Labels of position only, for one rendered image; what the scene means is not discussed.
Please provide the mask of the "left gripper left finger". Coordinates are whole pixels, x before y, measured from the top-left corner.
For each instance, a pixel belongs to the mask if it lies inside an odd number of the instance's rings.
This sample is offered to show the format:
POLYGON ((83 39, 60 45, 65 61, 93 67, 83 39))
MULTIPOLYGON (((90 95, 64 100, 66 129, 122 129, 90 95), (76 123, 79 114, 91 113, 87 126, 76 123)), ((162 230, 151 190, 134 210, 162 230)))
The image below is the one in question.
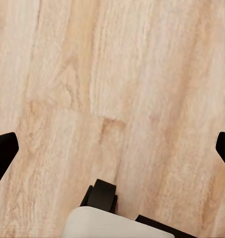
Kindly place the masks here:
POLYGON ((15 132, 0 135, 0 180, 19 150, 15 132))

